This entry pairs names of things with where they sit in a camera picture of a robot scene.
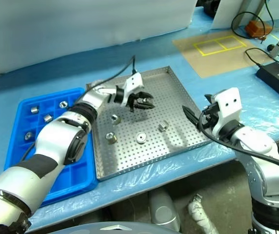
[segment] perforated metal tray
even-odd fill
[[[105,180],[174,154],[209,143],[209,140],[185,117],[182,105],[198,116],[200,110],[192,101],[172,69],[168,67],[141,73],[145,92],[154,97],[152,110],[134,110],[107,105],[92,128],[97,178]],[[123,84],[129,76],[115,80]],[[121,118],[113,125],[111,115]],[[166,120],[169,127],[160,132],[158,125]],[[105,135],[114,132],[118,140],[108,144]],[[137,133],[145,132],[147,141],[138,144]]]

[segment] white board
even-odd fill
[[[196,0],[0,0],[0,73],[187,27]]]
[[[260,1],[264,0],[252,0],[249,7],[245,11],[254,13],[257,10]],[[212,29],[230,28],[232,20],[238,14],[242,2],[243,0],[221,0],[212,23]],[[279,20],[279,0],[270,0],[268,2],[268,7],[273,18],[275,20]],[[271,20],[265,6],[259,16],[263,21]],[[252,17],[253,15],[251,14],[244,14],[241,25],[247,25]]]

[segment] cable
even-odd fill
[[[26,150],[26,152],[24,152],[22,158],[20,159],[20,162],[22,162],[26,159],[27,155],[30,153],[30,151],[35,146],[35,144],[36,144],[36,142],[33,142],[32,145],[30,145],[30,147]]]
[[[263,26],[263,36],[261,36],[261,37],[246,37],[246,36],[244,36],[244,35],[238,34],[238,33],[234,30],[234,22],[235,22],[235,20],[237,19],[238,16],[240,16],[240,15],[242,15],[242,14],[245,14],[245,13],[252,14],[252,15],[254,15],[255,17],[257,17],[257,18],[261,21],[262,26]],[[258,15],[256,15],[256,14],[253,13],[253,12],[250,12],[250,11],[243,11],[243,12],[238,13],[238,14],[233,18],[233,20],[232,20],[231,29],[232,29],[232,31],[233,31],[233,33],[234,33],[235,35],[237,35],[237,36],[239,36],[239,37],[241,37],[241,38],[245,38],[245,39],[262,39],[264,36],[266,36],[266,33],[265,33],[265,24],[264,24],[263,20],[262,20]]]
[[[262,50],[262,49],[260,49],[260,48],[252,47],[252,48],[249,48],[249,49],[245,50],[245,54],[248,56],[248,58],[249,58],[252,62],[254,62],[258,67],[261,67],[262,65],[261,65],[260,63],[256,62],[254,59],[251,58],[250,54],[248,54],[248,51],[249,51],[249,50],[260,50],[260,51],[262,51],[263,53],[265,53],[268,57],[270,57],[272,60],[274,60],[275,62],[279,62],[277,59],[272,58],[272,57],[269,55],[269,53],[267,53],[266,51],[264,51],[264,50]]]
[[[271,162],[271,163],[274,163],[276,165],[279,166],[279,160],[278,159],[275,159],[275,158],[272,158],[272,157],[269,157],[269,156],[266,156],[266,155],[263,155],[263,154],[259,154],[257,152],[253,152],[253,151],[249,151],[249,150],[244,150],[244,149],[240,149],[234,145],[231,145],[229,143],[225,143],[224,141],[221,141],[219,139],[215,139],[212,135],[208,134],[204,128],[203,128],[203,125],[202,125],[202,119],[203,119],[203,116],[204,116],[204,112],[202,111],[202,113],[200,114],[199,116],[199,130],[206,136],[208,137],[210,140],[220,144],[220,145],[223,145],[227,148],[230,148],[232,150],[235,150],[237,152],[240,152],[242,154],[246,154],[246,155],[250,155],[250,156],[253,156],[253,157],[257,157],[257,158],[260,158],[260,159],[263,159],[265,161],[268,161],[268,162]]]
[[[271,30],[270,30],[270,31],[268,32],[268,34],[267,34],[267,35],[269,35],[269,34],[273,31],[273,29],[274,29],[274,19],[273,19],[273,17],[272,17],[272,14],[271,14],[271,12],[270,12],[270,9],[268,9],[267,0],[264,0],[264,2],[265,2],[266,10],[267,10],[267,12],[268,12],[268,14],[270,15],[271,20],[272,20],[272,28],[271,28]]]
[[[93,85],[91,88],[89,88],[88,90],[86,90],[83,94],[80,95],[80,97],[78,97],[78,99],[75,101],[75,104],[77,103],[77,101],[79,101],[84,95],[87,94],[87,92],[89,92],[90,90],[94,89],[95,87],[101,85],[101,84],[104,84],[114,78],[116,78],[117,76],[119,76],[122,72],[124,72],[130,65],[131,63],[133,64],[133,68],[132,68],[132,74],[134,75],[137,71],[135,69],[135,55],[133,55],[131,57],[131,59],[127,62],[127,64],[118,72],[116,73],[115,75],[113,75],[112,77],[106,79],[106,80],[103,80],[102,82],[96,84],[96,85]]]
[[[269,34],[273,31],[273,29],[274,29],[274,24],[275,24],[275,23],[274,23],[273,16],[272,16],[272,14],[271,14],[271,12],[270,12],[270,9],[268,8],[267,0],[264,0],[264,3],[265,3],[266,10],[267,10],[268,14],[270,15],[270,18],[271,18],[271,21],[272,21],[272,28],[271,28],[271,30],[270,30],[270,32],[269,32],[268,34],[265,33],[265,24],[264,24],[264,21],[263,21],[258,15],[256,15],[256,14],[253,13],[253,12],[250,12],[250,11],[240,12],[239,14],[237,14],[237,15],[233,18],[233,21],[232,21],[232,24],[231,24],[231,29],[232,29],[233,33],[236,34],[237,36],[239,36],[239,37],[241,37],[241,38],[245,38],[245,39],[255,39],[255,38],[262,39],[263,37],[269,35]],[[255,17],[257,17],[257,18],[261,21],[262,26],[263,26],[263,36],[261,36],[261,37],[246,37],[246,36],[244,36],[244,35],[240,35],[240,34],[238,34],[237,32],[235,32],[234,27],[233,27],[233,24],[234,24],[235,19],[236,19],[238,16],[240,16],[240,15],[242,15],[242,14],[245,14],[245,13],[252,14],[252,15],[254,15]]]

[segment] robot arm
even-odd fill
[[[239,91],[231,88],[216,95],[205,95],[211,103],[201,116],[202,125],[187,107],[187,118],[199,129],[210,128],[214,138],[238,149],[259,153],[279,161],[276,143],[264,132],[244,126],[239,122],[242,109]],[[244,166],[252,198],[251,234],[279,233],[279,166],[269,161],[236,151],[237,159]]]
[[[78,161],[87,134],[105,104],[152,109],[152,96],[143,88],[140,73],[127,79],[122,88],[100,85],[85,93],[63,115],[39,133],[35,154],[0,175],[0,233],[21,234],[31,225],[28,218],[40,207],[65,165]]]

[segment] orange object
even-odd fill
[[[268,35],[271,32],[272,26],[265,22],[264,25],[265,25],[265,35]],[[255,20],[250,21],[245,27],[245,30],[249,34],[249,36],[254,38],[262,37],[264,35],[263,24],[260,21],[255,21]]]

